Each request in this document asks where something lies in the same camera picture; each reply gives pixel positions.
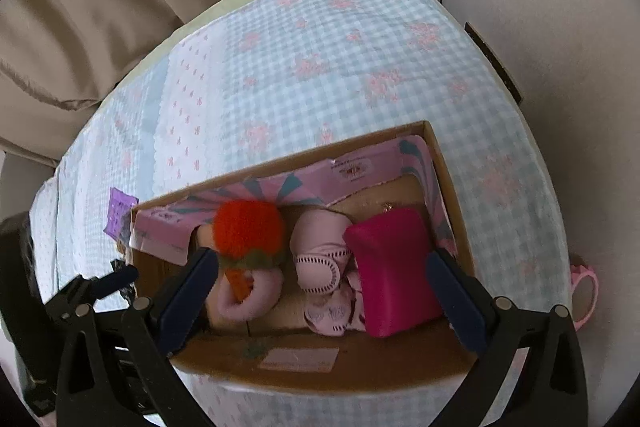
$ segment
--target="open cardboard box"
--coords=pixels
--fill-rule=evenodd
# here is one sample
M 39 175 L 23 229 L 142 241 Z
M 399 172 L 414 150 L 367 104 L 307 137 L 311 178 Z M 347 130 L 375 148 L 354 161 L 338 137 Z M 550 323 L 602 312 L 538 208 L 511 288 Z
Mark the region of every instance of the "open cardboard box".
M 136 214 L 142 209 L 174 203 L 201 190 L 302 169 L 324 159 L 337 158 L 366 146 L 411 135 L 422 137 L 429 148 L 454 236 L 458 263 L 467 274 L 472 275 L 473 260 L 458 200 L 433 129 L 425 121 L 337 142 L 192 185 L 140 204 L 133 209 L 132 219 L 135 222 Z M 347 214 L 353 221 L 362 221 L 382 212 L 383 203 L 388 201 L 424 206 L 420 184 L 414 177 L 405 175 L 386 184 L 364 188 L 329 208 Z M 280 208 L 289 232 L 304 208 L 308 206 Z M 132 263 L 140 272 L 136 282 L 139 296 L 153 296 L 162 282 L 180 269 L 180 266 L 140 250 L 133 251 Z M 328 372 L 301 373 L 261 368 L 260 363 L 265 355 L 274 348 L 337 348 L 339 351 Z M 184 371 L 205 373 L 254 387 L 302 393 L 370 393 L 426 385 L 466 373 L 473 361 L 474 356 L 462 347 L 446 319 L 431 321 L 386 339 L 375 339 L 357 331 L 348 331 L 343 337 L 323 337 L 308 330 L 273 331 L 261 327 L 258 319 L 250 328 L 241 327 L 224 333 L 199 333 L 172 358 L 172 363 Z

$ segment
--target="blue gripper pad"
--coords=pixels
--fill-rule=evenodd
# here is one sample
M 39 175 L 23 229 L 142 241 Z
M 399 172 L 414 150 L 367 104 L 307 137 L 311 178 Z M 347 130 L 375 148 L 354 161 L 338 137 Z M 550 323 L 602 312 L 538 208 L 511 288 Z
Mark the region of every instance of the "blue gripper pad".
M 480 357 L 488 344 L 487 323 L 458 277 L 466 277 L 462 270 L 454 274 L 438 251 L 427 256 L 426 275 L 433 292 L 449 319 L 458 339 L 469 351 Z
M 197 252 L 199 259 L 189 263 L 177 277 L 182 280 L 158 317 L 155 341 L 163 355 L 184 346 L 207 295 L 218 278 L 218 256 L 209 248 Z

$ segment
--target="bed sheet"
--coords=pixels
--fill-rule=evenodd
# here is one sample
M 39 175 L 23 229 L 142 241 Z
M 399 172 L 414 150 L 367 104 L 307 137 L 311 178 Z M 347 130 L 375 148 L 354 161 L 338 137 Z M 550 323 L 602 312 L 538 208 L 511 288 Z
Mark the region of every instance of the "bed sheet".
M 63 158 L 57 183 L 38 195 L 32 221 L 56 185 L 50 290 L 110 270 L 116 253 L 102 229 L 111 186 L 146 200 L 417 120 L 433 125 L 489 292 L 530 309 L 568 305 L 566 240 L 537 147 L 495 72 L 436 0 L 255 0 L 195 29 L 110 96 Z M 97 308 L 122 305 L 113 296 Z M 381 401 L 182 377 L 227 426 L 424 425 L 460 383 Z

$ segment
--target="silver bolt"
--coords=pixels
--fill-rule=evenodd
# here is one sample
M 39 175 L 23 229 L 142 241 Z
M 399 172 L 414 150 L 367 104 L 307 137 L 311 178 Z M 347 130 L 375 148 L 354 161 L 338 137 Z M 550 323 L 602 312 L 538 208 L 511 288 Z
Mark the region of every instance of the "silver bolt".
M 558 317 L 565 319 L 569 316 L 569 310 L 565 306 L 562 306 L 562 304 L 558 304 L 558 306 L 554 308 L 554 311 Z
M 89 304 L 82 303 L 76 308 L 76 315 L 78 317 L 84 317 L 87 313 L 89 313 L 90 310 L 91 306 L 89 306 Z
M 133 301 L 133 309 L 141 312 L 151 306 L 151 299 L 149 297 L 140 297 Z
M 513 303 L 507 297 L 498 297 L 495 299 L 495 305 L 501 310 L 510 310 Z

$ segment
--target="blue gingham bedspread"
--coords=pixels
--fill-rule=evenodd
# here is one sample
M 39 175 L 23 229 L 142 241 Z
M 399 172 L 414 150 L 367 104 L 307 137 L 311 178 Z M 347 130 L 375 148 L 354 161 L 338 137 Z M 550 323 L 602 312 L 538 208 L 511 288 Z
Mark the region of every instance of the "blue gingham bedspread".
M 110 187 L 141 201 L 224 172 L 429 120 L 492 295 L 569 304 L 553 188 L 485 58 L 436 0 L 256 0 L 181 41 L 119 87 L 31 210 L 48 298 L 116 257 Z M 98 309 L 122 307 L 112 296 Z M 183 375 L 218 425 L 426 425 L 460 379 L 374 396 L 300 397 Z

